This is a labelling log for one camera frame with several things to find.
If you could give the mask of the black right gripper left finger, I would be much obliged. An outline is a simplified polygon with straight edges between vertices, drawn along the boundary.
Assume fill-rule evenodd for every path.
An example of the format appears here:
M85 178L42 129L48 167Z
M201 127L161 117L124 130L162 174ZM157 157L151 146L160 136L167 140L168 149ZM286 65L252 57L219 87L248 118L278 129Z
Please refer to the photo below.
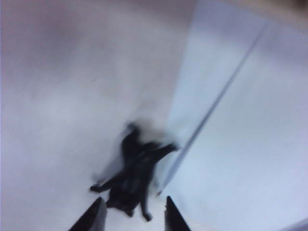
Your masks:
M98 197L79 217L69 231L104 231L107 208L102 197Z

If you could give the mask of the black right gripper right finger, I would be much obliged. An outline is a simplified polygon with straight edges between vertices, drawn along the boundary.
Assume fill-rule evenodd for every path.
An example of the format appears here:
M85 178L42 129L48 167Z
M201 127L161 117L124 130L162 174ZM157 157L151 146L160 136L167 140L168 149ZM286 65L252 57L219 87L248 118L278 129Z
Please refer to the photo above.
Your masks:
M166 231L191 231L170 196L166 197L166 209L164 215Z

